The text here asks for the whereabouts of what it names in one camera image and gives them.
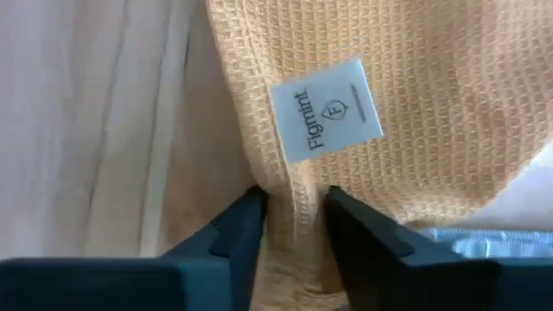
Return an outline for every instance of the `towel label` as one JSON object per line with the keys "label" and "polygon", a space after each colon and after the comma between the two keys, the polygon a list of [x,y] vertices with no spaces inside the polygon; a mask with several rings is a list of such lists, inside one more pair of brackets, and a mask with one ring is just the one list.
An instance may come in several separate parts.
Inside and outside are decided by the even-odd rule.
{"label": "towel label", "polygon": [[383,136],[360,60],[274,86],[270,96],[288,162]]}

